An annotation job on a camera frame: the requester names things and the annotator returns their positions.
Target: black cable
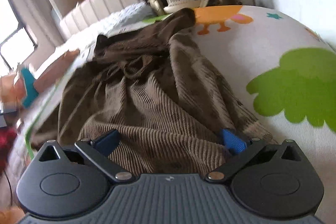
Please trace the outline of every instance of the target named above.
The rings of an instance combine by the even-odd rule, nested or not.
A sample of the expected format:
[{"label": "black cable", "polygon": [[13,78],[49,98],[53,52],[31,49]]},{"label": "black cable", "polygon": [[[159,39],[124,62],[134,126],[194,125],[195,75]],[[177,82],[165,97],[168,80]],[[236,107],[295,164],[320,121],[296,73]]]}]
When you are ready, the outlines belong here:
[{"label": "black cable", "polygon": [[6,171],[4,170],[3,172],[4,172],[4,174],[5,174],[6,178],[7,178],[7,181],[8,181],[9,190],[10,190],[10,206],[12,207],[12,206],[13,206],[13,192],[12,192],[12,186],[11,186],[11,183],[9,182],[9,178],[8,178],[8,176],[7,176]]}]

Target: red cloth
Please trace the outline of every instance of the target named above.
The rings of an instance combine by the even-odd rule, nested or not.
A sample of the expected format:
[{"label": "red cloth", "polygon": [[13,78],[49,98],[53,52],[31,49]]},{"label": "red cloth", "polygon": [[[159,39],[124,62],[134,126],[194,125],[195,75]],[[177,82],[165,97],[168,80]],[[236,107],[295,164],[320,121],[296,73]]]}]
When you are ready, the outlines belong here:
[{"label": "red cloth", "polygon": [[7,164],[7,157],[16,138],[16,130],[14,128],[0,129],[0,174]]}]

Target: gray ribbed panel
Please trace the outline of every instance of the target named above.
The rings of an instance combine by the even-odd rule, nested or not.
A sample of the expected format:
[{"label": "gray ribbed panel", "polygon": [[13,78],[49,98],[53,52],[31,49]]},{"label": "gray ribbed panel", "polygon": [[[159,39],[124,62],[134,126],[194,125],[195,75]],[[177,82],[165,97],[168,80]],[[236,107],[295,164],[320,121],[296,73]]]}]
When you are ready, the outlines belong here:
[{"label": "gray ribbed panel", "polygon": [[[51,224],[27,216],[20,224]],[[275,221],[255,216],[232,201],[225,187],[202,181],[197,174],[141,175],[129,185],[116,186],[97,210],[62,224],[321,224],[307,216]]]}]

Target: window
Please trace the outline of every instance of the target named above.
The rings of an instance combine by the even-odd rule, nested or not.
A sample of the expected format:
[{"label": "window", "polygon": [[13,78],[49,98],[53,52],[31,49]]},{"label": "window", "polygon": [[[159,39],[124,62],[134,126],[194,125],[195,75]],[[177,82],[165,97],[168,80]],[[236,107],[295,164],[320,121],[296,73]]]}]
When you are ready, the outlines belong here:
[{"label": "window", "polygon": [[0,76],[16,69],[36,47],[10,0],[0,0]]}]

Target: teal star print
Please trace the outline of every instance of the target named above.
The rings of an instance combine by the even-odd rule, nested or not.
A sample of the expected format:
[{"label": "teal star print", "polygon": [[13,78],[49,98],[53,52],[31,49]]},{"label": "teal star print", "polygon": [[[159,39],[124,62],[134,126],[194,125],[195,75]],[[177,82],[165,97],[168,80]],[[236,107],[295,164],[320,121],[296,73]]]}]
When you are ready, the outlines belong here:
[{"label": "teal star print", "polygon": [[267,17],[273,17],[275,19],[280,19],[282,18],[281,16],[279,16],[278,14],[271,14],[271,13],[267,13]]}]

